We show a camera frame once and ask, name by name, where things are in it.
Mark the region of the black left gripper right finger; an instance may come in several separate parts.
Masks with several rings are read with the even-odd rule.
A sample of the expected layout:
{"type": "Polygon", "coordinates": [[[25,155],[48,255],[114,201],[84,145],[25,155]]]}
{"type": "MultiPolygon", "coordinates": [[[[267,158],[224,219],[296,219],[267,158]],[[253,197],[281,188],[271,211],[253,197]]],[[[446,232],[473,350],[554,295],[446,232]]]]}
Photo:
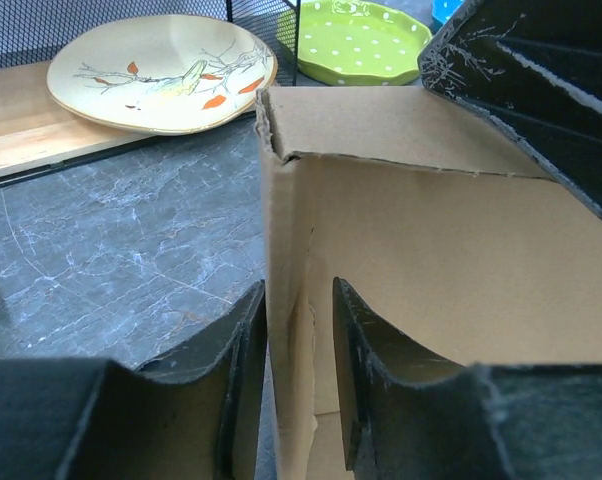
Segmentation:
{"type": "Polygon", "coordinates": [[[358,479],[602,479],[602,364],[457,364],[332,284],[345,466],[358,479]]]}

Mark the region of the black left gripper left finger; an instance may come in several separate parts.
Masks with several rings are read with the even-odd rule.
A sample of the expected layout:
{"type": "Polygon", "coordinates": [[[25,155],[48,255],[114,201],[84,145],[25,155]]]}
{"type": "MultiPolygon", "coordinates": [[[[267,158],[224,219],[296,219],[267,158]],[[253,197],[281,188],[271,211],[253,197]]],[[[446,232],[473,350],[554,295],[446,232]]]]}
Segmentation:
{"type": "Polygon", "coordinates": [[[0,479],[250,479],[266,358],[265,285],[136,369],[0,359],[0,479]]]}

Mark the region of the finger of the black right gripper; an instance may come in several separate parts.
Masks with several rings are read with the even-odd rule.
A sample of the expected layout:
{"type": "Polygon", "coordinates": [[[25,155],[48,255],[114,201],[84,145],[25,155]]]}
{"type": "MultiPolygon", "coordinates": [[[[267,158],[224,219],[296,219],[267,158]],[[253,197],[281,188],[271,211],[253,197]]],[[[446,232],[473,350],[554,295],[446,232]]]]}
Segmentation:
{"type": "Polygon", "coordinates": [[[602,220],[602,1],[465,1],[418,65],[602,220]]]}

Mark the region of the brown cardboard box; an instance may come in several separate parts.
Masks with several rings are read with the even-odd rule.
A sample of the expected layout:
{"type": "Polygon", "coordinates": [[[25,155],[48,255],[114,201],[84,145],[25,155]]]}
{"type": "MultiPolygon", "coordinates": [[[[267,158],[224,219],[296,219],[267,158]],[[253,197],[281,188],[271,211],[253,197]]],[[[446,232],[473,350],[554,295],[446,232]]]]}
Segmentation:
{"type": "Polygon", "coordinates": [[[332,284],[457,364],[602,364],[602,220],[419,87],[257,94],[282,479],[347,470],[332,284]]]}

